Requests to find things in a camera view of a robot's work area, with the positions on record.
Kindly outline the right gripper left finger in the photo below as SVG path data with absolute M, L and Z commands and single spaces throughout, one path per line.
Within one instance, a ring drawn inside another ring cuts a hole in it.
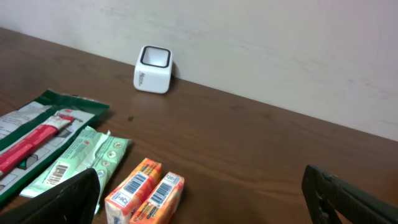
M 1 224 L 91 223 L 99 194 L 98 175 L 89 168 L 1 214 Z

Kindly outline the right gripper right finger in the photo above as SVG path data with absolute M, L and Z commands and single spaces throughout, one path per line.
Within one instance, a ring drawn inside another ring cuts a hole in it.
M 397 224 L 397 208 L 314 165 L 307 165 L 302 192 L 313 223 Z

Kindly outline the orange tissue pack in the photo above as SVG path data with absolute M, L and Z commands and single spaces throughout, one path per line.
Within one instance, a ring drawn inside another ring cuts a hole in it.
M 184 183 L 182 176 L 168 172 L 129 223 L 168 224 L 180 202 Z
M 162 164 L 145 158 L 106 198 L 108 224 L 129 223 L 160 181 Z

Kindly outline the mint green wipes pack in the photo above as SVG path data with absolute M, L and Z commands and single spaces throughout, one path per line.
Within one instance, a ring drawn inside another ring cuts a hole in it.
M 110 132 L 100 133 L 87 126 L 20 195 L 34 198 L 89 168 L 96 171 L 102 194 L 130 144 L 130 139 L 114 137 Z

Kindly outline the green 3M adhesive package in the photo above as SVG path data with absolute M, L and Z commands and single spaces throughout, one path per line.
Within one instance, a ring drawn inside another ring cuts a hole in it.
M 1 203 L 49 166 L 109 105 L 46 90 L 1 116 Z

